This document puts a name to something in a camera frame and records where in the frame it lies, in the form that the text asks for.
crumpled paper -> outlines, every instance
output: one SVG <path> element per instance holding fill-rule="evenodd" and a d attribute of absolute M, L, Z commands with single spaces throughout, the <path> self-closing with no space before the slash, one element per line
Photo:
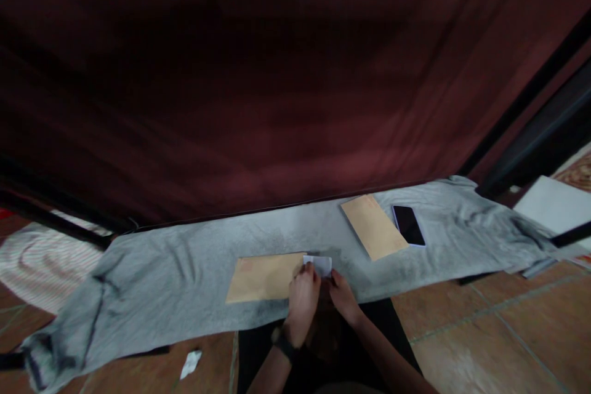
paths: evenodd
<path fill-rule="evenodd" d="M 202 351 L 191 351 L 187 354 L 187 360 L 185 360 L 183 370 L 180 372 L 180 380 L 184 379 L 197 368 L 197 364 L 199 363 L 202 354 Z"/>

striped cloth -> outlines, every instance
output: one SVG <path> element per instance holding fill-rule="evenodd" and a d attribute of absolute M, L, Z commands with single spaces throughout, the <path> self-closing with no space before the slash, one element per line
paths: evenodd
<path fill-rule="evenodd" d="M 52 212 L 100 235 L 110 233 L 93 223 Z M 0 281 L 26 303 L 57 314 L 101 255 L 90 243 L 33 222 L 0 246 Z"/>

floor tile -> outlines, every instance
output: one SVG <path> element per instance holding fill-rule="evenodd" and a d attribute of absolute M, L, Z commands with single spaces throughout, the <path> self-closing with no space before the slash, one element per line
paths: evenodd
<path fill-rule="evenodd" d="M 0 352 L 10 352 L 21 342 L 55 318 L 54 315 L 27 305 L 0 334 Z"/>
<path fill-rule="evenodd" d="M 572 393 L 591 392 L 591 275 L 499 314 Z"/>
<path fill-rule="evenodd" d="M 8 289 L 4 283 L 0 282 L 0 310 L 24 304 L 25 303 L 22 299 L 14 295 L 14 293 Z"/>
<path fill-rule="evenodd" d="M 495 314 L 420 340 L 412 350 L 441 394 L 562 392 Z"/>
<path fill-rule="evenodd" d="M 532 289 L 581 273 L 583 273 L 581 267 L 571 262 L 559 262 L 533 279 L 524 279 L 519 274 L 499 272 L 478 280 L 473 285 L 489 302 L 496 305 Z"/>
<path fill-rule="evenodd" d="M 392 302 L 409 340 L 487 307 L 472 288 L 455 281 L 405 292 L 392 297 Z"/>
<path fill-rule="evenodd" d="M 186 340 L 161 356 L 129 358 L 95 371 L 84 394 L 116 393 L 227 393 L 230 386 L 233 332 Z M 195 372 L 179 380 L 187 353 L 201 349 Z"/>
<path fill-rule="evenodd" d="M 78 394 L 84 386 L 85 380 L 86 376 L 72 380 L 60 391 L 60 394 Z M 25 371 L 0 372 L 0 386 L 2 392 L 10 394 L 33 394 L 34 392 Z"/>

person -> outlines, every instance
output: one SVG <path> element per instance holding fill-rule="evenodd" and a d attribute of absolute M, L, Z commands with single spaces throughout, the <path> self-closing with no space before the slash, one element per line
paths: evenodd
<path fill-rule="evenodd" d="M 336 270 L 327 285 L 342 317 L 336 366 L 321 361 L 304 344 L 321 286 L 314 265 L 307 263 L 289 285 L 283 325 L 279 320 L 239 332 L 238 394 L 437 393 L 423 378 L 390 299 L 358 305 Z"/>

white card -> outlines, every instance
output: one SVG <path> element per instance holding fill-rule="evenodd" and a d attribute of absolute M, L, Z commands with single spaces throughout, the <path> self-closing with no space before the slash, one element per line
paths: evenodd
<path fill-rule="evenodd" d="M 314 264 L 316 272 L 320 278 L 330 277 L 332 271 L 332 257 L 322 257 L 318 255 L 305 255 L 304 265 L 308 262 Z"/>

